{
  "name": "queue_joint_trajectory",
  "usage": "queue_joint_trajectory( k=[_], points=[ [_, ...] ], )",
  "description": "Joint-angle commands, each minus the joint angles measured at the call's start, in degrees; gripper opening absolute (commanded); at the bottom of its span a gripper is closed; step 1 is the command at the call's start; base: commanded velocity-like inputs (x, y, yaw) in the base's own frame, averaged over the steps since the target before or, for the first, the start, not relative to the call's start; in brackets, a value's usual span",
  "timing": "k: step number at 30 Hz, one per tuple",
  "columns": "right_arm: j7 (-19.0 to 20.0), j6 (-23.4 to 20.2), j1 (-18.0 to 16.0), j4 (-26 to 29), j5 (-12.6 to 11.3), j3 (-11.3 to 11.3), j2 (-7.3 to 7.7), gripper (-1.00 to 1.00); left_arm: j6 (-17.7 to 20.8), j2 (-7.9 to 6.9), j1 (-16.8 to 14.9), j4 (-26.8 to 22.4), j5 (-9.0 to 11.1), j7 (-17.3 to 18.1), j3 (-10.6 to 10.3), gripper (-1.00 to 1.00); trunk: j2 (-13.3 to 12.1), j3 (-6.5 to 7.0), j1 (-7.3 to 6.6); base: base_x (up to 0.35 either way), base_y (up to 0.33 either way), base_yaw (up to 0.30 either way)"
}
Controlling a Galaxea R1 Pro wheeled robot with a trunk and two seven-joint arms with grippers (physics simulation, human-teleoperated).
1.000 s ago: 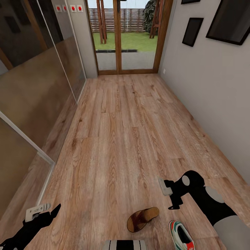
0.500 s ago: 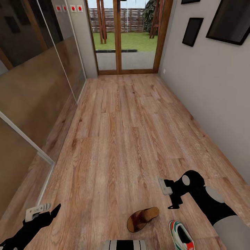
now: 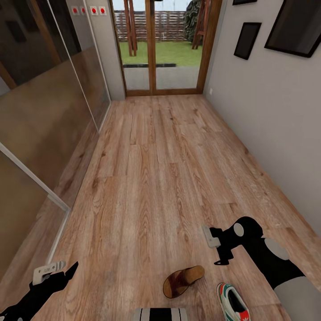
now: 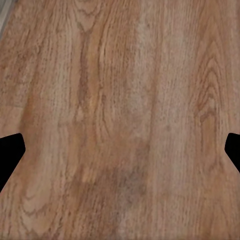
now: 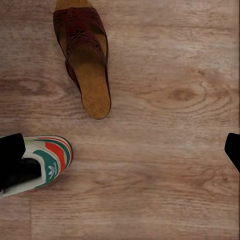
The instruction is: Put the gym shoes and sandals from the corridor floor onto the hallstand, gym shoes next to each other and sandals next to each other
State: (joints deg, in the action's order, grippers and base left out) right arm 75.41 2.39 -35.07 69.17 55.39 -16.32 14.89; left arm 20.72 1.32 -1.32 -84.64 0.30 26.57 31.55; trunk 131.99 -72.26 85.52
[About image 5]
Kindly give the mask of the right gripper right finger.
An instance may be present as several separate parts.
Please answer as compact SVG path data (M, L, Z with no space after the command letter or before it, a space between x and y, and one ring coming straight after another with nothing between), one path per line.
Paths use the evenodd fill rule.
M240 172L240 134L229 133L224 150Z

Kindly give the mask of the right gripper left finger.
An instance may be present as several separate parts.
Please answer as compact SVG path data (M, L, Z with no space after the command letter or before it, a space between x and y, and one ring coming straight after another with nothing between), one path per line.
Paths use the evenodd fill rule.
M21 133L0 138L0 192L26 152Z

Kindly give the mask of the gym shoe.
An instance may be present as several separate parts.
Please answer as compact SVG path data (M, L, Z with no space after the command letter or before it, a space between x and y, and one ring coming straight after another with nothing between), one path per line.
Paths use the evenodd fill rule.
M0 139L5 136L0 135ZM25 153L14 169L0 198L47 185L72 163L71 144L61 136L23 136Z

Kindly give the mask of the sandal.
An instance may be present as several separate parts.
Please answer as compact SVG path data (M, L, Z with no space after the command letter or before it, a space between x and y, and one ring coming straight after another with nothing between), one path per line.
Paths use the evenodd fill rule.
M80 91L85 112L94 119L106 118L111 110L109 44L96 8L88 0L57 0L53 25L67 76Z

